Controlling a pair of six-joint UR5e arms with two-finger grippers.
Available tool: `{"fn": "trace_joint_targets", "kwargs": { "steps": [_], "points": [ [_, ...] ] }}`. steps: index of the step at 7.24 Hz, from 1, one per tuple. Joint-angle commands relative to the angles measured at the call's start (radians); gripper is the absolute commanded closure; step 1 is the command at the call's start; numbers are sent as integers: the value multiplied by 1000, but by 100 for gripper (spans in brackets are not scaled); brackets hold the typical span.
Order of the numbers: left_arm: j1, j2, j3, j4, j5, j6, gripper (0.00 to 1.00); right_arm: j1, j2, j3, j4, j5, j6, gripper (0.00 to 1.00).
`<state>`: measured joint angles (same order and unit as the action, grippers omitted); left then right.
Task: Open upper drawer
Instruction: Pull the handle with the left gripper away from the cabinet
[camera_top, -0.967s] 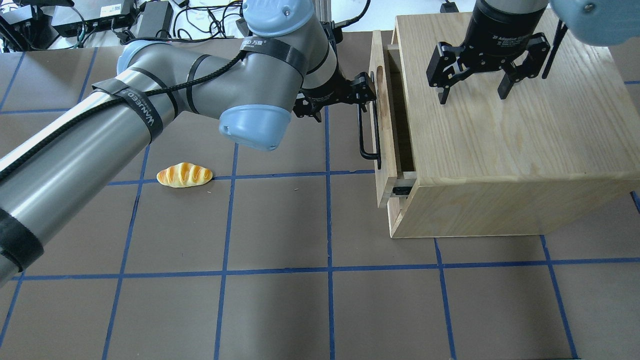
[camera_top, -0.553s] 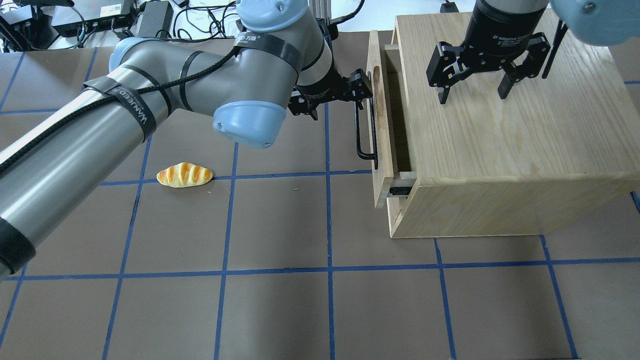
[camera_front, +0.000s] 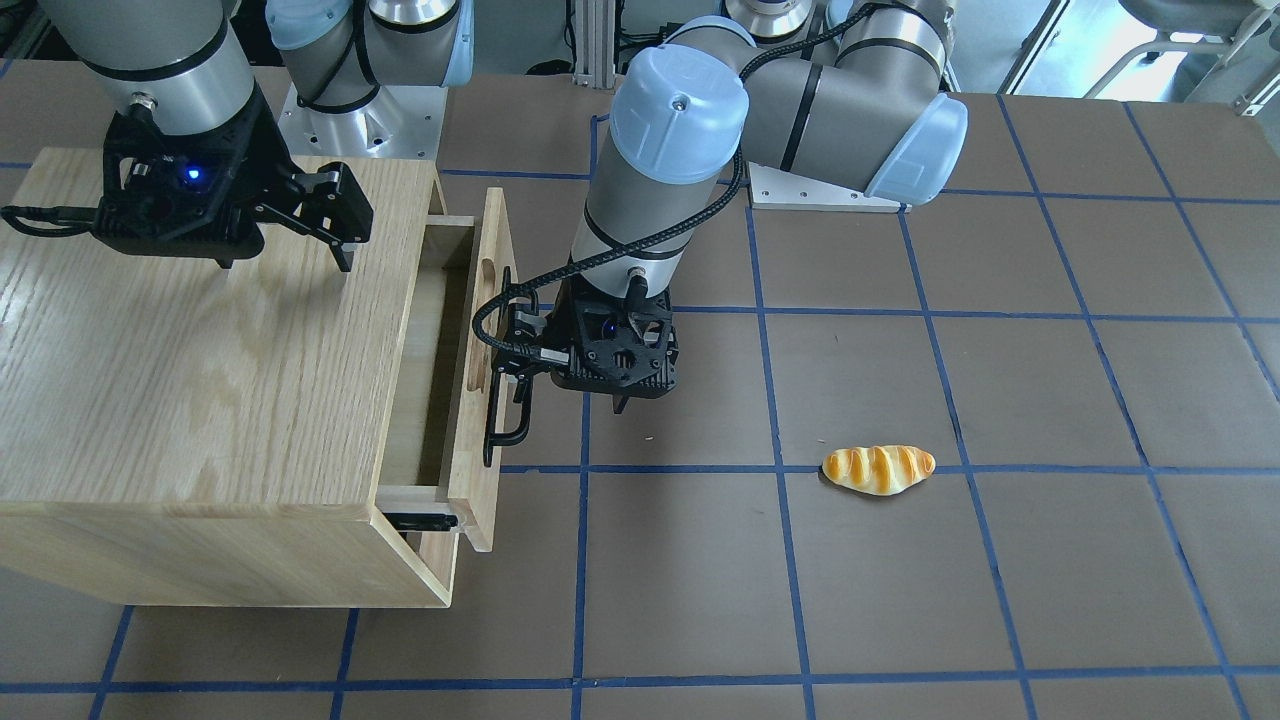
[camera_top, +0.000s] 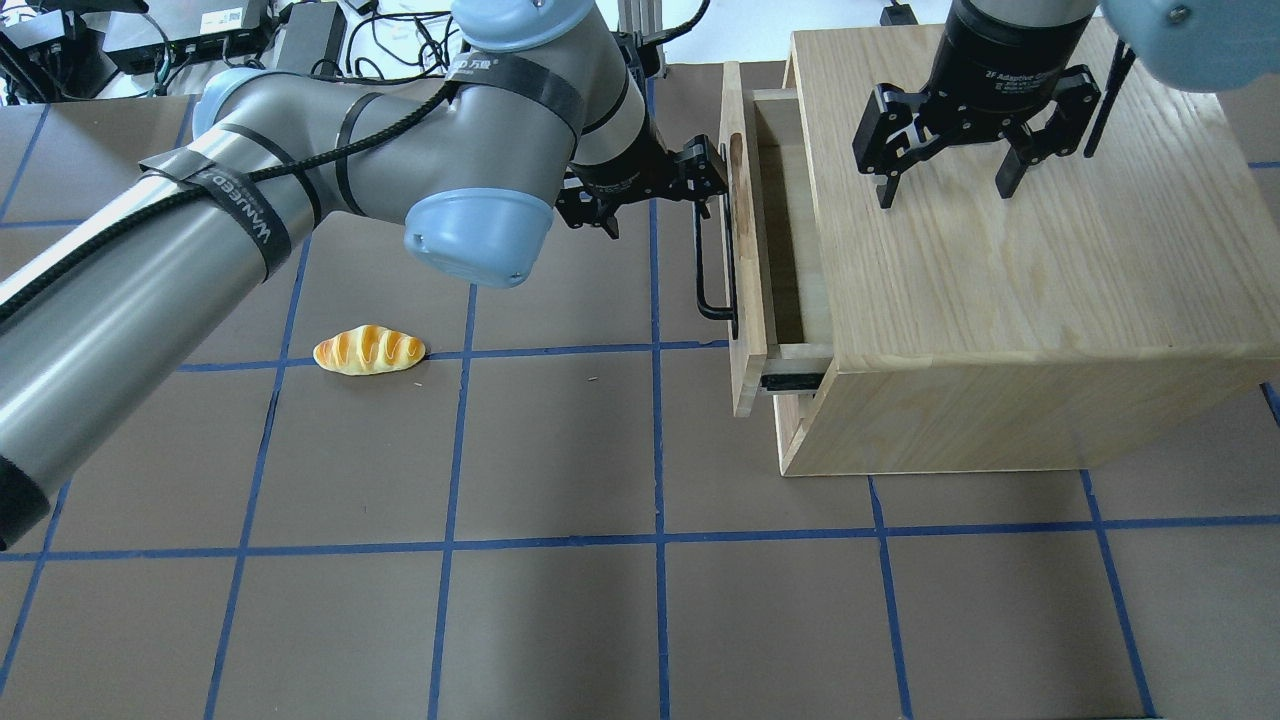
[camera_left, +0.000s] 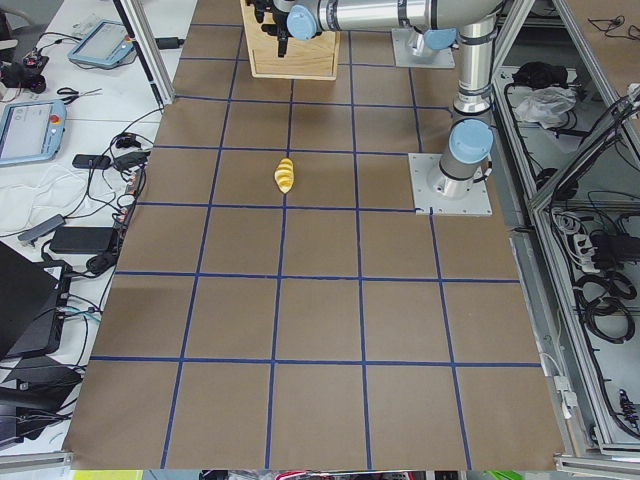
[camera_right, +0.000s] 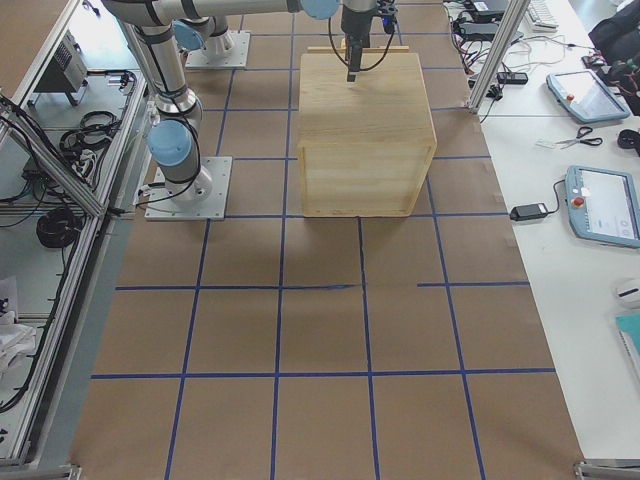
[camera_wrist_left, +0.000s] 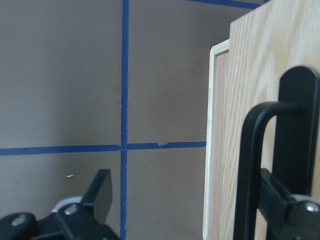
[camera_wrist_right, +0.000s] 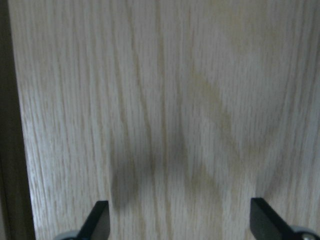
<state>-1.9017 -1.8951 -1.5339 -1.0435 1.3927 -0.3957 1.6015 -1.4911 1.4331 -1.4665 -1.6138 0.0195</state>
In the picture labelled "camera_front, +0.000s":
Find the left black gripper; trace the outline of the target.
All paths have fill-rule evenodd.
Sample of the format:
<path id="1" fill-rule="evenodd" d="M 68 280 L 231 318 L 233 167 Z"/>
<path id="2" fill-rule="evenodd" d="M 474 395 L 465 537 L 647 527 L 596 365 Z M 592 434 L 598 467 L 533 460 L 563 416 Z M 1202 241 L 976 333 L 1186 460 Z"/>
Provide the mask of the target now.
<path id="1" fill-rule="evenodd" d="M 512 401 L 525 401 L 527 377 L 548 372 L 563 389 L 626 398 L 659 398 L 677 384 L 678 342 L 669 291 L 645 297 L 641 290 L 623 297 L 598 290 L 581 275 L 559 286 L 553 311 L 540 316 L 536 295 L 509 305 L 509 342 L 534 345 L 567 355 L 566 364 L 530 360 L 524 355 L 497 355 L 492 361 L 492 389 L 515 383 Z"/>

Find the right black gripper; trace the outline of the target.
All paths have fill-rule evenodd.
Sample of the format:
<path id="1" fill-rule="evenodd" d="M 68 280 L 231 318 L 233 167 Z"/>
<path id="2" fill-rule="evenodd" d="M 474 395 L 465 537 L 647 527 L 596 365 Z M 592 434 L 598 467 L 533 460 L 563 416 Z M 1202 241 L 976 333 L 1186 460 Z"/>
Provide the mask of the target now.
<path id="1" fill-rule="evenodd" d="M 90 233 L 127 255 L 229 266 L 261 254 L 265 222 L 320 240 L 349 273 L 372 220 L 352 168 L 302 172 L 268 105 L 246 105 L 196 135 L 161 135 L 150 111 L 134 106 L 108 128 Z"/>

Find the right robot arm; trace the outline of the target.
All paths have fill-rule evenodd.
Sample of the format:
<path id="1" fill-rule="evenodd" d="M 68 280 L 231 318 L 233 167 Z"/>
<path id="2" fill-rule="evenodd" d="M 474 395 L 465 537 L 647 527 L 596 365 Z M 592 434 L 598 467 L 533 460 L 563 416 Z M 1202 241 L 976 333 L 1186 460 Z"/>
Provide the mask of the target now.
<path id="1" fill-rule="evenodd" d="M 270 40 L 291 73 L 314 172 L 285 136 L 220 1 L 45 1 L 115 111 L 92 208 L 6 206 L 32 237 L 91 234 L 133 256 L 230 268 L 265 246 L 261 224 L 324 243 L 340 272 L 375 211 L 348 158 L 412 152 L 394 87 L 456 87 L 474 73 L 471 1 L 269 1 Z"/>

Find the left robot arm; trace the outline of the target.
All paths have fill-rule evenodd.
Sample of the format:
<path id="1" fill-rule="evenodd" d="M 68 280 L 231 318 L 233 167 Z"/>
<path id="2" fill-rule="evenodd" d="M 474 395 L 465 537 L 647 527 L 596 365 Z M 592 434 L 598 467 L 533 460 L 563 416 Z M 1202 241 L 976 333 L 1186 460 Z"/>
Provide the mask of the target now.
<path id="1" fill-rule="evenodd" d="M 941 88 L 951 1 L 855 1 L 835 28 L 762 47 L 704 15 L 643 50 L 617 91 L 564 266 L 506 286 L 474 318 L 526 404 L 532 378 L 659 398 L 678 346 L 669 283 L 694 231 L 727 206 L 732 167 L 755 163 L 877 199 L 929 202 L 961 152 L 968 115 Z"/>

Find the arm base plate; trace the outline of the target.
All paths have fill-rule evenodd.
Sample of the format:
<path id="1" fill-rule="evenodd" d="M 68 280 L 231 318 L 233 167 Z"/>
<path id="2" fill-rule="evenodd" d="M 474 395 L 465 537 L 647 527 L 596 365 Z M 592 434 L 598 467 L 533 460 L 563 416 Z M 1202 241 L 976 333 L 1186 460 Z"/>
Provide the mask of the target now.
<path id="1" fill-rule="evenodd" d="M 909 213 L 913 206 L 877 199 L 842 186 L 748 164 L 751 204 L 777 211 Z"/>
<path id="2" fill-rule="evenodd" d="M 278 127 L 294 155 L 436 159 L 449 90 L 384 86 L 366 106 L 343 114 L 302 109 L 289 88 Z"/>

